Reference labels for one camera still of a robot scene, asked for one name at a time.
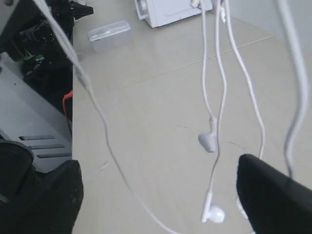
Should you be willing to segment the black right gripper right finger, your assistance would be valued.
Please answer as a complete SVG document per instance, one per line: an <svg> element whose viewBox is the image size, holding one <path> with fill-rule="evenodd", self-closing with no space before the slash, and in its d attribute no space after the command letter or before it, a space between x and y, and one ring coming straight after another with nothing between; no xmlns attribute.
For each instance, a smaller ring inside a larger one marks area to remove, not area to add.
<svg viewBox="0 0 312 234"><path fill-rule="evenodd" d="M257 234L310 234L312 191L254 155L243 154L236 190Z"/></svg>

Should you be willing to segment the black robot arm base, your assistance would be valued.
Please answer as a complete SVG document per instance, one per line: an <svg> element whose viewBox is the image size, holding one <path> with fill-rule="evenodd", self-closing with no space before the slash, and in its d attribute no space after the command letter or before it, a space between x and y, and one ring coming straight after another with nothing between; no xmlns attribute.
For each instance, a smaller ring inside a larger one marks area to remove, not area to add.
<svg viewBox="0 0 312 234"><path fill-rule="evenodd" d="M73 65L32 0L2 0L0 51L20 63L22 80L69 120Z"/></svg>

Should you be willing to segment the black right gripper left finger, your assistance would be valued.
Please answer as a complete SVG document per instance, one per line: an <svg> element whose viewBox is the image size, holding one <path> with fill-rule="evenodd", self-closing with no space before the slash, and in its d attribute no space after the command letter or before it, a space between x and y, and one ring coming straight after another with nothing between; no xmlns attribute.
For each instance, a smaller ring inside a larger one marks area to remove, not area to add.
<svg viewBox="0 0 312 234"><path fill-rule="evenodd" d="M84 197L80 164L68 160L0 209L2 234L70 234Z"/></svg>

